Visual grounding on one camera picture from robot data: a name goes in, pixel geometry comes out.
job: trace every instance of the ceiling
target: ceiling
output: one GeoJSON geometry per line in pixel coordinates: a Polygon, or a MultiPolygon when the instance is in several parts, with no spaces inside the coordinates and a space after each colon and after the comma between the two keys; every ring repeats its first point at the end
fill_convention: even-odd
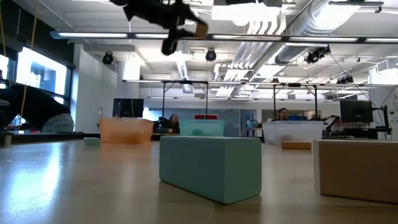
{"type": "MultiPolygon", "coordinates": [[[[34,12],[34,0],[14,0],[24,9],[34,12]]],[[[166,32],[162,28],[149,24],[141,19],[134,18],[129,24],[121,7],[98,1],[75,1],[75,0],[40,0],[39,18],[56,30],[81,31],[81,32],[166,32]]],[[[217,34],[243,34],[247,32],[248,26],[236,26],[231,21],[213,21],[208,15],[213,5],[211,0],[201,0],[201,6],[195,8],[204,9],[205,13],[199,12],[200,18],[209,23],[209,33],[217,34]]],[[[287,11],[287,23],[308,3],[308,0],[296,0],[296,6],[287,11]]],[[[332,35],[376,35],[396,36],[398,34],[398,2],[384,0],[383,11],[375,14],[375,7],[362,7],[354,13],[347,22],[337,28],[332,35]]],[[[186,29],[194,29],[195,26],[185,25],[186,29]]],[[[215,62],[206,62],[205,54],[207,48],[214,48],[218,60],[232,60],[241,45],[240,42],[209,42],[209,41],[185,41],[190,51],[194,52],[191,60],[187,61],[189,70],[213,71],[215,62]]],[[[146,75],[156,76],[160,73],[170,73],[175,70],[176,63],[165,59],[160,52],[162,42],[159,40],[99,40],[91,43],[95,47],[103,45],[134,45],[142,58],[146,61],[150,70],[144,70],[146,75]]],[[[361,45],[361,44],[331,44],[331,52],[342,69],[352,69],[356,82],[367,81],[367,68],[374,66],[374,62],[380,62],[384,57],[397,56],[398,45],[361,45]]],[[[295,66],[283,69],[284,75],[279,77],[281,82],[326,82],[329,77],[341,72],[341,68],[329,56],[315,65],[307,68],[302,63],[302,57],[292,62],[295,66]]]]}

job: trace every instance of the woman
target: woman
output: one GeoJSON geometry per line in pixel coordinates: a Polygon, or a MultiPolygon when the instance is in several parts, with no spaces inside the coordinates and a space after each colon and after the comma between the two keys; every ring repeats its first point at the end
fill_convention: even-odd
{"type": "Polygon", "coordinates": [[[288,112],[289,111],[286,108],[279,109],[277,121],[288,121],[289,120],[288,112]]]}
{"type": "Polygon", "coordinates": [[[172,114],[170,116],[170,125],[171,128],[173,129],[173,133],[180,132],[180,123],[178,122],[178,116],[176,114],[172,114]]]}

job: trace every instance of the person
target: person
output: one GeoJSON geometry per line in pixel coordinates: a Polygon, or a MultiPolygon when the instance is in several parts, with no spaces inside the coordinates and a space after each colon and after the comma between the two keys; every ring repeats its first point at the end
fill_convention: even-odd
{"type": "Polygon", "coordinates": [[[176,114],[170,116],[170,127],[173,129],[173,133],[180,132],[180,123],[178,122],[178,116],[176,114]]]}
{"type": "Polygon", "coordinates": [[[279,109],[277,121],[288,121],[289,120],[288,112],[289,111],[286,108],[279,109]]]}
{"type": "MultiPolygon", "coordinates": [[[[21,112],[24,100],[25,85],[13,85],[8,89],[0,90],[0,99],[9,102],[9,106],[2,106],[9,124],[21,112]]],[[[26,95],[22,118],[26,124],[21,125],[20,130],[36,129],[42,133],[69,133],[75,126],[70,110],[47,95],[38,88],[26,86],[26,95]]]]}

